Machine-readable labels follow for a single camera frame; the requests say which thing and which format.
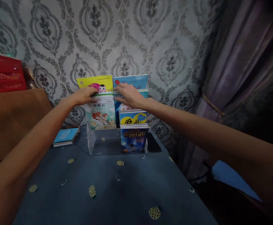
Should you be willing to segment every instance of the wooden furniture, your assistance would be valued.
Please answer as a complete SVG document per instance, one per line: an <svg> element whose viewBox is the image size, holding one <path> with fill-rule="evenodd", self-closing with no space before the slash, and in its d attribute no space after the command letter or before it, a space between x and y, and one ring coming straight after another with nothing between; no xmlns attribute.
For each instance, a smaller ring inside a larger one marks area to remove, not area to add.
<svg viewBox="0 0 273 225"><path fill-rule="evenodd" d="M42 88L0 93L0 161L51 109Z"/></svg>

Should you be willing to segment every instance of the red box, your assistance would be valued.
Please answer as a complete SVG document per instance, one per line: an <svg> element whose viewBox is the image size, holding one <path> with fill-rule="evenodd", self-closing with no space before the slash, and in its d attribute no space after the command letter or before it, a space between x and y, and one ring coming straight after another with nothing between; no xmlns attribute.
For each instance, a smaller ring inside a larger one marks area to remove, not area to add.
<svg viewBox="0 0 273 225"><path fill-rule="evenodd" d="M0 55L0 92L27 89L22 62L18 59Z"/></svg>

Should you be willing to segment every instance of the person's left hand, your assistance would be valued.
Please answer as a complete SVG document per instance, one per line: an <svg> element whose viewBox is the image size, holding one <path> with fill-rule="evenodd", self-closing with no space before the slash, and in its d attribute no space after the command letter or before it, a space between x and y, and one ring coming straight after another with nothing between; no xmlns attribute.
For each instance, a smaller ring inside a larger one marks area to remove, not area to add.
<svg viewBox="0 0 273 225"><path fill-rule="evenodd" d="M98 90L93 87L84 87L79 89L74 94L68 97L68 100L75 105L84 105L86 103L96 103L97 100L91 99L90 96L98 93Z"/></svg>

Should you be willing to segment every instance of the illustrated book cover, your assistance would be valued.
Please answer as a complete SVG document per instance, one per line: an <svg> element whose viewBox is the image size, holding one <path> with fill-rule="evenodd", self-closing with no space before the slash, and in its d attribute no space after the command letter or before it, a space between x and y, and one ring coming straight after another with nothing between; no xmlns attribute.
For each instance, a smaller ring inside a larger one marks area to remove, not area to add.
<svg viewBox="0 0 273 225"><path fill-rule="evenodd" d="M144 96L145 98L148 97L149 91L147 89L139 90L139 93ZM114 92L114 97L120 97L123 96L119 92ZM118 102L114 100L114 107L115 107L115 118L116 118L116 125L117 128L120 127L120 120L119 120L119 111L120 110L131 110L133 108L129 107L128 105L125 105L124 103Z"/></svg>
<svg viewBox="0 0 273 225"><path fill-rule="evenodd" d="M86 118L92 130L115 129L115 109L113 94L97 94L91 98L97 103L87 103L81 107L85 109Z"/></svg>
<svg viewBox="0 0 273 225"><path fill-rule="evenodd" d="M148 124L121 125L121 145L124 153L143 153L149 130Z"/></svg>
<svg viewBox="0 0 273 225"><path fill-rule="evenodd" d="M120 125L123 124L142 124L147 122L148 112L144 110L120 110Z"/></svg>
<svg viewBox="0 0 273 225"><path fill-rule="evenodd" d="M132 84L136 89L146 89L148 75L134 75L134 76L125 76L125 77L114 77L112 78L114 88L116 88L120 83Z"/></svg>
<svg viewBox="0 0 273 225"><path fill-rule="evenodd" d="M111 75L84 77L76 79L79 88L94 87L101 92L113 92L113 83Z"/></svg>

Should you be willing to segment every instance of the gray patterned wallpaper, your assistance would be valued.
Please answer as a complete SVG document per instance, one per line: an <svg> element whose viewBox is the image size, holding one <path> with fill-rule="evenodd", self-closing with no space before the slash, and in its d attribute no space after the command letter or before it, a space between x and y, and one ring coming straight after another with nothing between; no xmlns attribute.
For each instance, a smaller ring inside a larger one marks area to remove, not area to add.
<svg viewBox="0 0 273 225"><path fill-rule="evenodd" d="M149 94L190 111L204 81L221 1L0 0L0 50L23 60L53 106L78 89L76 78L149 74ZM85 124L76 107L65 126ZM149 124L169 146L173 131Z"/></svg>

